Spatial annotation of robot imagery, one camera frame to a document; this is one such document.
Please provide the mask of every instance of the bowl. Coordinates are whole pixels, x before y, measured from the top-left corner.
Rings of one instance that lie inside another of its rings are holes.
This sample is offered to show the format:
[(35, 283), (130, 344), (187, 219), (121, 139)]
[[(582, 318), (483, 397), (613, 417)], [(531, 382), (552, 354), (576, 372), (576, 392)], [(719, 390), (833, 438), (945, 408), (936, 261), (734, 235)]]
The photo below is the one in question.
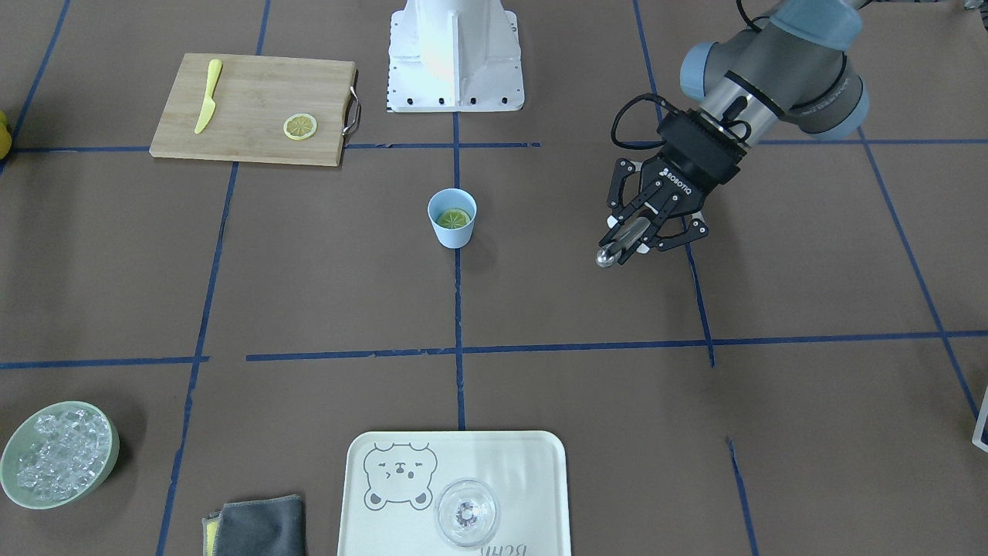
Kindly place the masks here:
[[(60, 402), (32, 415), (14, 431), (0, 456), (0, 485), (18, 506), (57, 508), (103, 484), (119, 452), (117, 428), (106, 414), (85, 402)], [(66, 473), (77, 477), (66, 478)]]

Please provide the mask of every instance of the cutting board handle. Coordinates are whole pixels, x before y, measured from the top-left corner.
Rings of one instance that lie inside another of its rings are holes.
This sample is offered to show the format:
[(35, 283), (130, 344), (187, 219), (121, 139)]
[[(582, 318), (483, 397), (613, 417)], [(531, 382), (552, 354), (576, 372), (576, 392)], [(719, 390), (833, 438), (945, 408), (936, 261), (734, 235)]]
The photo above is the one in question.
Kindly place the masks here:
[[(361, 124), (361, 99), (357, 98), (357, 91), (354, 89), (353, 85), (350, 86), (350, 95), (354, 97), (354, 102), (351, 104), (356, 104), (357, 109), (354, 112), (354, 120), (343, 128), (343, 137), (345, 138), (355, 132)], [(349, 107), (347, 108), (347, 114), (350, 114)]]

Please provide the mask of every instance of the light blue cup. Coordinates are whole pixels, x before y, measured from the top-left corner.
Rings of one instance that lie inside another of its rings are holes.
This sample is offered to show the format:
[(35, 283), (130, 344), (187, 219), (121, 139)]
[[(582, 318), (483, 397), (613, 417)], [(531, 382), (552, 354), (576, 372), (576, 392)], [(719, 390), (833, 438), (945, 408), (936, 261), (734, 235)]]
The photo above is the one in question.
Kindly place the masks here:
[[(470, 216), (470, 222), (463, 228), (448, 230), (436, 224), (439, 216), (449, 209), (463, 209)], [(429, 220), (433, 223), (433, 231), (439, 243), (450, 249), (459, 249), (470, 241), (473, 234), (473, 223), (477, 220), (477, 203), (473, 197), (462, 189), (444, 189), (429, 200)]]

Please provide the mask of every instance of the green bowl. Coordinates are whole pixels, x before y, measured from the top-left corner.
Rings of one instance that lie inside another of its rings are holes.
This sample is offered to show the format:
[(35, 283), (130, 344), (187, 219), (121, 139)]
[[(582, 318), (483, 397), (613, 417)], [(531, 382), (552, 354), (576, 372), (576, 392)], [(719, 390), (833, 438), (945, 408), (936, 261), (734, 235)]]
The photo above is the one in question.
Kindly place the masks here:
[[(86, 487), (86, 489), (79, 491), (74, 496), (62, 501), (42, 502), (31, 491), (18, 486), (18, 459), (25, 452), (31, 449), (32, 444), (43, 442), (42, 434), (35, 430), (35, 420), (44, 415), (57, 416), (67, 410), (85, 410), (105, 419), (107, 424), (110, 426), (110, 452), (103, 461), (103, 466), (100, 469), (99, 474), (96, 476), (96, 479), (94, 479), (93, 482)], [(95, 491), (100, 485), (103, 484), (104, 481), (106, 481), (107, 476), (110, 475), (110, 472), (114, 468), (114, 464), (117, 463), (118, 453), (120, 453), (120, 438), (117, 436), (117, 428), (106, 414), (100, 411), (96, 406), (85, 402), (59, 402), (58, 404), (48, 406), (47, 408), (44, 408), (43, 410), (32, 415), (28, 420), (24, 421), (21, 426), (17, 427), (17, 430), (14, 431), (14, 435), (11, 436), (10, 441), (7, 442), (7, 447), (4, 448), (3, 456), (0, 457), (0, 485), (3, 486), (3, 491), (7, 494), (7, 498), (13, 501), (14, 504), (29, 510), (50, 510), (52, 508), (64, 506), (70, 502), (77, 501)]]

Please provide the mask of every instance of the robotiq logo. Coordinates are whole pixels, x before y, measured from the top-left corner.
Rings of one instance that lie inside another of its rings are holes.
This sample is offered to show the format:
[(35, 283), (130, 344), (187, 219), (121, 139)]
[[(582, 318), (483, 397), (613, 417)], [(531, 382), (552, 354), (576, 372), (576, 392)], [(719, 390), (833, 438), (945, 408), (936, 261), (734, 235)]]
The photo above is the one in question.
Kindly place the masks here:
[(659, 172), (659, 177), (669, 179), (669, 181), (675, 183), (677, 186), (679, 186), (680, 189), (685, 191), (687, 195), (693, 195), (693, 189), (691, 189), (690, 186), (687, 185), (683, 180), (674, 176), (673, 173), (669, 171), (669, 168), (666, 168), (661, 172)]

